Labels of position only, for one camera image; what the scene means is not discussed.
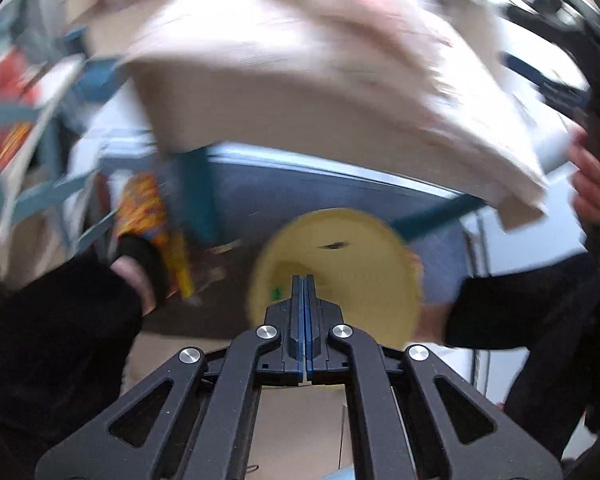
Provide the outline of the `person right hand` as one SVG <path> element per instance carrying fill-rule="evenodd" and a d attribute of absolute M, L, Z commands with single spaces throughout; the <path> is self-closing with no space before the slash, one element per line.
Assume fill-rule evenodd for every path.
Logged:
<path fill-rule="evenodd" d="M 584 146 L 586 131 L 571 130 L 569 161 L 576 167 L 571 185 L 574 191 L 572 208 L 581 222 L 600 225 L 600 162 Z"/>

